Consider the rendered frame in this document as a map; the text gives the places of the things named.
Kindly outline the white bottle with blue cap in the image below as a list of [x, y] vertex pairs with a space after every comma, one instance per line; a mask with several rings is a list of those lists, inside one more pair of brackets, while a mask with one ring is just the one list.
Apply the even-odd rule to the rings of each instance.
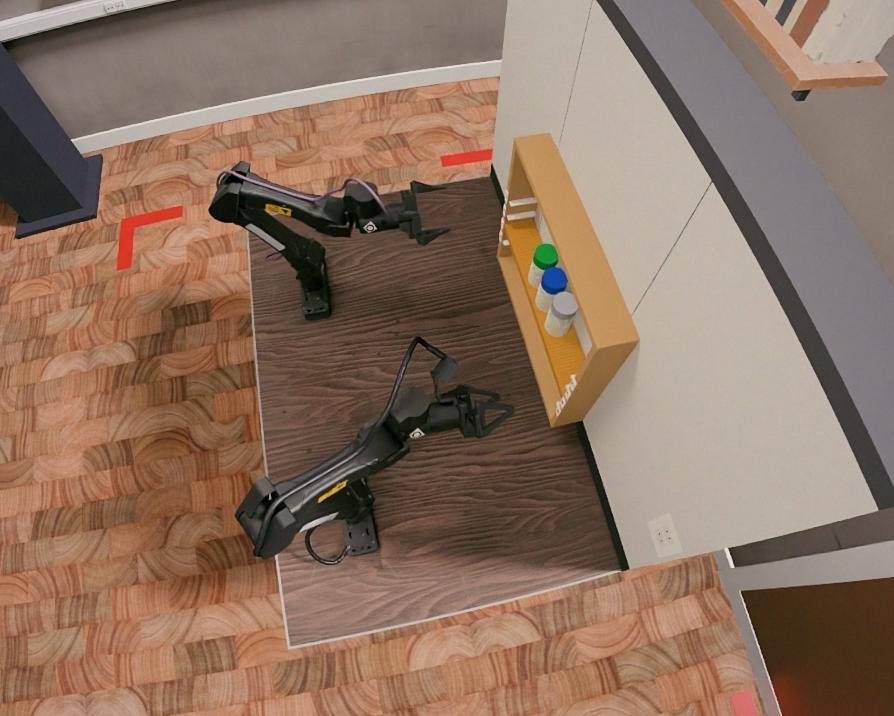
[[548, 313], [555, 295], [563, 292], [567, 283], [568, 280], [564, 270], [558, 267], [546, 269], [535, 299], [537, 307], [541, 311]]

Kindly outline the wooden plank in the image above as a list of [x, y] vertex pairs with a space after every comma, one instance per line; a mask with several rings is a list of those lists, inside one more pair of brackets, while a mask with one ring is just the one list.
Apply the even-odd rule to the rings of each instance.
[[543, 244], [535, 221], [527, 220], [505, 224], [504, 230], [519, 270], [561, 399], [571, 384], [571, 375], [577, 374], [585, 356], [572, 323], [568, 333], [562, 337], [551, 336], [545, 329], [546, 312], [535, 302], [538, 289], [531, 286], [528, 274], [537, 246]]

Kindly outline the tan wooden wall rack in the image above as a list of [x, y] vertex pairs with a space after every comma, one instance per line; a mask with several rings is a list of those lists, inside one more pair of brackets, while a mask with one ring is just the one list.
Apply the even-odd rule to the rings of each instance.
[[[640, 341], [593, 226], [550, 133], [514, 137], [505, 201], [507, 215], [540, 207], [592, 347], [575, 376], [576, 386], [555, 412], [561, 396], [552, 373], [510, 245], [501, 228], [497, 258], [517, 316], [551, 427], [582, 421]], [[511, 207], [509, 201], [538, 203]], [[554, 414], [555, 413], [555, 414]]]

